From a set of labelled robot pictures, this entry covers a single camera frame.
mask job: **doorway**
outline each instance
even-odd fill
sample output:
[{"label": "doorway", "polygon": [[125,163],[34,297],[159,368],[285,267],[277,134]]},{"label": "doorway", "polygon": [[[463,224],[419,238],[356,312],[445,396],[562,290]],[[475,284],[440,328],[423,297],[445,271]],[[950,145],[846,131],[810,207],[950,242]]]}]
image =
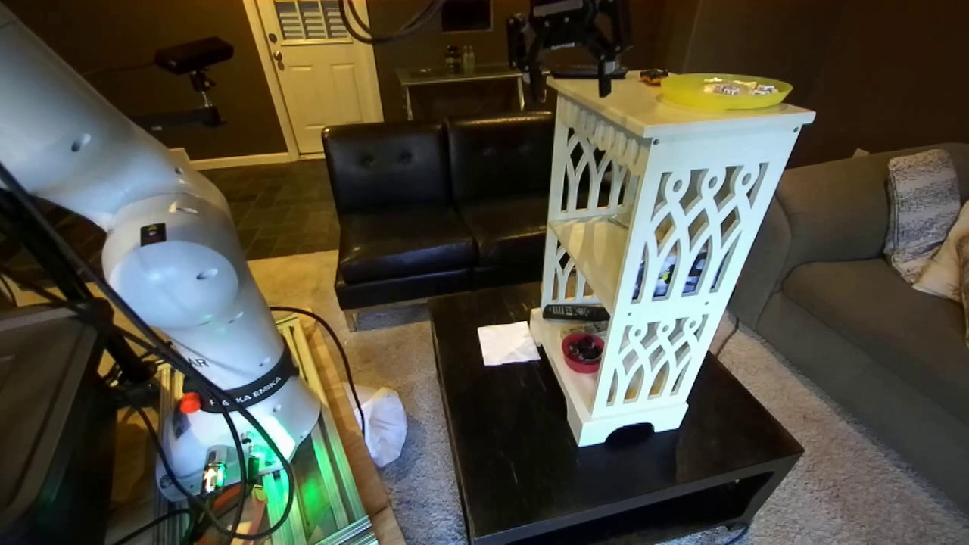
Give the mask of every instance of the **doorway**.
[{"label": "doorway", "polygon": [[342,0],[246,0],[292,157],[320,157],[331,123],[383,120],[372,48],[351,40]]}]

